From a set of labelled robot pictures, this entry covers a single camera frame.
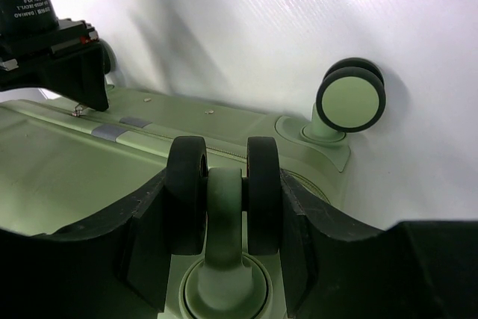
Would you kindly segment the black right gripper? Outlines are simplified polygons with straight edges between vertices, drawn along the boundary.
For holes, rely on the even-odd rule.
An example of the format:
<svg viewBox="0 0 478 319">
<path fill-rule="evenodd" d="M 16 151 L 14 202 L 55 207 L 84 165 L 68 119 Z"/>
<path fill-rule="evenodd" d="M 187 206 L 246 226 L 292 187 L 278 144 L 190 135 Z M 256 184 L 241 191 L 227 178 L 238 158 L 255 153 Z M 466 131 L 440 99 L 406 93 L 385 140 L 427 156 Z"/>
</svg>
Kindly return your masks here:
<svg viewBox="0 0 478 319">
<path fill-rule="evenodd" d="M 109 108 L 111 59 L 96 29 L 62 19 L 41 34 L 1 36 L 1 91 L 44 88 L 96 111 Z"/>
</svg>

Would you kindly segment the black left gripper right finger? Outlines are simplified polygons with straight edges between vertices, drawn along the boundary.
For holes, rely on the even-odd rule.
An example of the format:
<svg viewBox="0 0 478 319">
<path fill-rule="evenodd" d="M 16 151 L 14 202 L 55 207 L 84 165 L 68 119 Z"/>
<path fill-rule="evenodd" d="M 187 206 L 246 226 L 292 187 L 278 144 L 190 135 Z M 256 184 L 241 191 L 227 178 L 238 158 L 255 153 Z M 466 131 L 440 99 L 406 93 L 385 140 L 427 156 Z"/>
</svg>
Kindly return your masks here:
<svg viewBox="0 0 478 319">
<path fill-rule="evenodd" d="M 281 174 L 280 259 L 290 318 L 475 318 L 477 223 L 380 230 Z"/>
</svg>

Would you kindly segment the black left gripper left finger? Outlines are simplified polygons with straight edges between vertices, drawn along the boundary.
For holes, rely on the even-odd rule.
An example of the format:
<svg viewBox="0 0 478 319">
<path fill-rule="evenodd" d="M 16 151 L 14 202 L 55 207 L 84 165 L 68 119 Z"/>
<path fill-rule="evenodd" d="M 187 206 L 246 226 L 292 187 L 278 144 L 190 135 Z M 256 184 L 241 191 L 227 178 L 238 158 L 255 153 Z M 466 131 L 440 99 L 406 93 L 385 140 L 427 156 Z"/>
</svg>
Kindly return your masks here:
<svg viewBox="0 0 478 319">
<path fill-rule="evenodd" d="M 164 173 L 83 220 L 46 235 L 1 232 L 3 318 L 156 318 L 170 251 Z"/>
</svg>

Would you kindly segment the green hardshell suitcase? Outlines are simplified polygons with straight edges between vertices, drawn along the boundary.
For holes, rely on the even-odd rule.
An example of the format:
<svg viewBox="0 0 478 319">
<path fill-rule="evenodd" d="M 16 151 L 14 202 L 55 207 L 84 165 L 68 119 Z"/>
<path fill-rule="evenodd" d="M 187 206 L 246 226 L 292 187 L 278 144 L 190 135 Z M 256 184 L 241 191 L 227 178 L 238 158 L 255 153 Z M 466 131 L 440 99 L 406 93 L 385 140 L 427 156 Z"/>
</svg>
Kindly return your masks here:
<svg viewBox="0 0 478 319">
<path fill-rule="evenodd" d="M 362 58 L 333 64 L 310 121 L 106 85 L 109 108 L 66 97 L 1 104 L 1 232 L 46 234 L 95 214 L 164 173 L 170 251 L 156 318 L 287 313 L 281 174 L 328 202 L 349 133 L 383 115 L 385 85 Z"/>
</svg>

